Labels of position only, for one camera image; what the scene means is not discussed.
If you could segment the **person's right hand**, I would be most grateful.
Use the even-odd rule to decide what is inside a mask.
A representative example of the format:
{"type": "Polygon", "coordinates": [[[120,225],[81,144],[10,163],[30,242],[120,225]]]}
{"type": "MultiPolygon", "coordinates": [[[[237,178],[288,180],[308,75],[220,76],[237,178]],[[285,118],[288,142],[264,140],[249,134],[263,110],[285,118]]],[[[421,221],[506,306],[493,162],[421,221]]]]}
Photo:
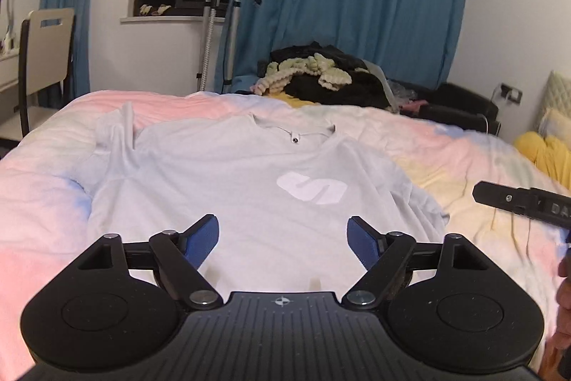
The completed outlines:
{"type": "Polygon", "coordinates": [[[562,353],[570,347],[570,253],[567,253],[559,263],[559,276],[563,277],[563,282],[560,283],[559,289],[556,292],[556,303],[559,305],[556,316],[556,329],[547,343],[545,352],[549,366],[556,365],[562,353]]]}

